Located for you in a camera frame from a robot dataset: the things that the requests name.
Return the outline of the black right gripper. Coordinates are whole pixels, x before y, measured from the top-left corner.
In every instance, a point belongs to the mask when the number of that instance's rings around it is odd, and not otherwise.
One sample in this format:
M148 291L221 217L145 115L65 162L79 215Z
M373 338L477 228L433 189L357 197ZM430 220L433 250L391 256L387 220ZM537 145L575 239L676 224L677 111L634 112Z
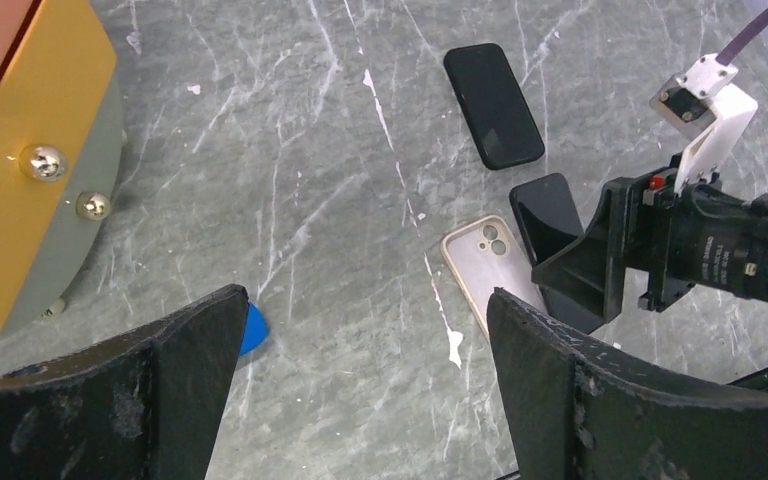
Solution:
M648 275L646 310L662 312L695 286L768 303L768 193L751 201L696 183L675 194L660 169L608 182L584 233L534 267L533 281L603 322L622 309L627 269Z

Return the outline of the black smartphone silver edge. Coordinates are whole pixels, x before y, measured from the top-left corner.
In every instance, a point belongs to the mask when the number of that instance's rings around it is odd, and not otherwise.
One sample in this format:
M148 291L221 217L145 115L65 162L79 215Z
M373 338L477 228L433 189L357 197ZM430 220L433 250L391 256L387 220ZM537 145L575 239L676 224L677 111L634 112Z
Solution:
M509 193L511 209L533 267L549 259L584 233L569 183L552 173L518 185ZM540 287L547 313L584 334L603 325L565 295Z

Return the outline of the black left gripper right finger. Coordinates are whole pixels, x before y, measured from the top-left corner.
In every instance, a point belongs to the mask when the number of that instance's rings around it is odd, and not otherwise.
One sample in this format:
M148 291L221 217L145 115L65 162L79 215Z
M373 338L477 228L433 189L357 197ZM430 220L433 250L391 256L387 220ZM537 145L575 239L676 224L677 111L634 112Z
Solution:
M496 289L489 339L523 479L768 479L768 392L676 373Z

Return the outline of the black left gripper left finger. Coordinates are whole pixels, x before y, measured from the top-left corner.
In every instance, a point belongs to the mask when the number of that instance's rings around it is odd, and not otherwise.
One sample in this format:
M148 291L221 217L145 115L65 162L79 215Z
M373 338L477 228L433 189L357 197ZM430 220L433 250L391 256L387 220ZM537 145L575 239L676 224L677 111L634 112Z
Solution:
M154 322L0 377L0 479L201 479L248 295L230 284Z

